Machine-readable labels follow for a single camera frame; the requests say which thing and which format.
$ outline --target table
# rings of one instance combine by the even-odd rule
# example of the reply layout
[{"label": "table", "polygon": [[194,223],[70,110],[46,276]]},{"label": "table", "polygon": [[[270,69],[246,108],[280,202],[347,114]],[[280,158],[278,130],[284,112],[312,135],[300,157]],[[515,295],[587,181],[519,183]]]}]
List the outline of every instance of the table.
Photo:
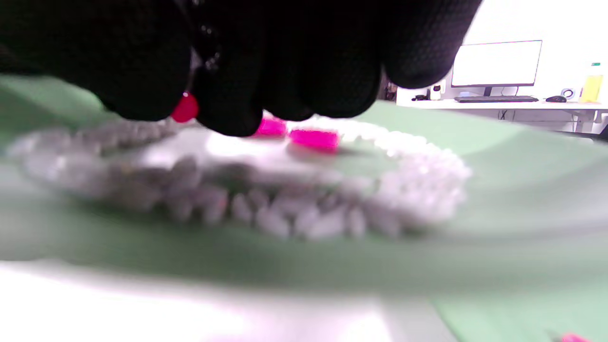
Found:
[{"label": "table", "polygon": [[604,103],[552,103],[552,102],[490,102],[459,103],[455,100],[412,101],[411,98],[397,97],[397,105],[428,110],[544,110],[565,111],[577,117],[575,132],[591,133],[593,123],[601,123],[601,114],[608,113],[608,104]]}]

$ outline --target finger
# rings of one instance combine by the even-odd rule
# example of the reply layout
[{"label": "finger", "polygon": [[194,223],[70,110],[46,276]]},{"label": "finger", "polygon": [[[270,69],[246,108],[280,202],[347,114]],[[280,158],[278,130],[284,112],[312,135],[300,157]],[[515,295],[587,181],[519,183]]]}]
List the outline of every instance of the finger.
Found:
[{"label": "finger", "polygon": [[302,121],[313,115],[298,92],[308,10],[308,3],[266,2],[268,41],[258,90],[264,108],[284,120]]},{"label": "finger", "polygon": [[441,80],[454,64],[481,0],[391,0],[381,56],[391,81],[409,89]]},{"label": "finger", "polygon": [[319,1],[317,6],[300,95],[321,115],[356,116],[378,94],[380,62],[374,35],[378,5],[333,0]]},{"label": "finger", "polygon": [[197,120],[224,135],[253,135],[262,118],[261,103],[254,97],[264,57],[260,3],[208,0],[201,13],[221,50],[216,71],[206,62],[196,71],[190,92],[199,103]]},{"label": "finger", "polygon": [[5,0],[0,41],[127,119],[167,117],[190,65],[179,12],[167,0]]}]

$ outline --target green mat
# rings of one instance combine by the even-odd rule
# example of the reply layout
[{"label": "green mat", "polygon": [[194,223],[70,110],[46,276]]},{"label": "green mat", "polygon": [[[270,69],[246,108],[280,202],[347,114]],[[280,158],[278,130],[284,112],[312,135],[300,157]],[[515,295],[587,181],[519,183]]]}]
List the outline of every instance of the green mat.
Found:
[{"label": "green mat", "polygon": [[[59,81],[0,78],[2,145],[24,131],[110,117],[88,92]],[[606,307],[600,303],[608,304],[600,296],[608,261],[608,148],[391,103],[375,104],[360,119],[423,135],[474,169],[467,205],[435,236],[305,244],[234,224],[184,229],[76,202],[0,159],[0,259],[55,257],[295,294],[375,293],[397,312],[402,298],[431,295],[463,341],[540,342],[548,340],[547,329],[605,336],[598,317]],[[568,306],[589,315],[562,309]]]}]

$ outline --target yellow bottle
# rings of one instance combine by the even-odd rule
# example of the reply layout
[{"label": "yellow bottle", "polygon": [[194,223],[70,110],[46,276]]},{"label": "yellow bottle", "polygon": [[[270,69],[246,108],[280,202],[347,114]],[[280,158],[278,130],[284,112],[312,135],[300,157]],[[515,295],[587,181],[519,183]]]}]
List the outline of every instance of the yellow bottle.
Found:
[{"label": "yellow bottle", "polygon": [[599,101],[599,91],[604,81],[604,75],[600,68],[600,63],[591,64],[591,70],[587,81],[582,88],[582,95],[580,98],[581,103],[597,102]]}]

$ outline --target keyboard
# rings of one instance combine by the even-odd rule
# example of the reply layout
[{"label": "keyboard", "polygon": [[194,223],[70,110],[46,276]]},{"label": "keyboard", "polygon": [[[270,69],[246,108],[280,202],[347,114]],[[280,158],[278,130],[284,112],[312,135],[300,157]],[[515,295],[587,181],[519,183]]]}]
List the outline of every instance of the keyboard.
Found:
[{"label": "keyboard", "polygon": [[531,96],[466,96],[454,97],[460,103],[488,103],[488,102],[537,102],[538,99]]}]

